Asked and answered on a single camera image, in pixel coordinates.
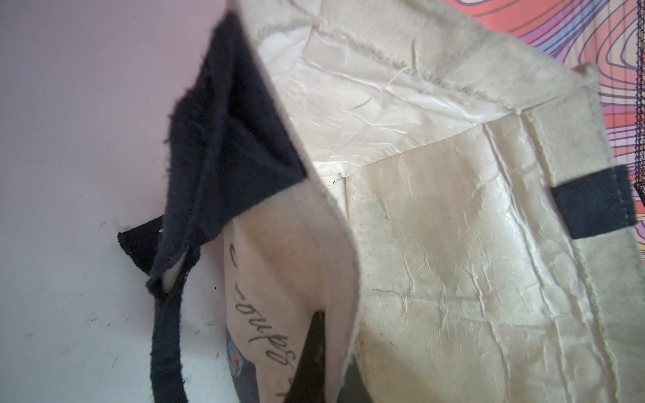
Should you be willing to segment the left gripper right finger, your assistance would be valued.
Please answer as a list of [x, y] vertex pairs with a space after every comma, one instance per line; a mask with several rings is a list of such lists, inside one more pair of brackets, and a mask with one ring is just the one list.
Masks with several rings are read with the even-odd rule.
[[360, 373], [356, 357], [353, 356], [344, 376], [344, 384], [339, 392], [339, 403], [372, 402]]

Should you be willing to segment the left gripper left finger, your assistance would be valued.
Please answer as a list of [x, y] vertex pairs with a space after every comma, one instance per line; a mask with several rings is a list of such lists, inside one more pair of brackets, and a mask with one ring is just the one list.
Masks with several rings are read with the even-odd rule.
[[315, 312], [300, 361], [284, 403], [323, 403], [325, 383], [325, 315]]

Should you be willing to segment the beige canvas tote bag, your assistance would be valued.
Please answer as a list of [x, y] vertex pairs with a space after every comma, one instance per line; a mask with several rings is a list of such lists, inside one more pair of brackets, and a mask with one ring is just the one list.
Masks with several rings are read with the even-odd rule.
[[169, 127], [164, 215], [118, 236], [156, 301], [156, 402], [187, 399], [181, 303], [223, 243], [242, 402], [284, 402], [315, 312], [324, 402], [641, 402], [644, 268], [591, 64], [442, 1], [225, 1]]

